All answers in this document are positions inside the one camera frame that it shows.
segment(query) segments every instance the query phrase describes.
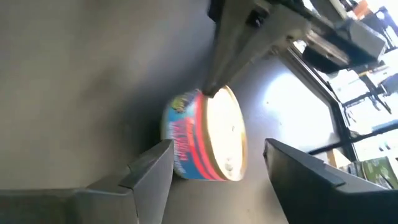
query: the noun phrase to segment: tin can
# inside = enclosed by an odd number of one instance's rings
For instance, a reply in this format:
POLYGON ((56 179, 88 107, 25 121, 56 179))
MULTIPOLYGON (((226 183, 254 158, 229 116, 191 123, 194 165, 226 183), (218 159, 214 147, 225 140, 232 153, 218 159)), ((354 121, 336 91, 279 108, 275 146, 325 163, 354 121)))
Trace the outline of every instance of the tin can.
POLYGON ((185 179, 241 180, 248 148, 241 110, 227 86, 213 98, 200 90, 166 107, 162 138, 174 140, 174 171, 185 179))

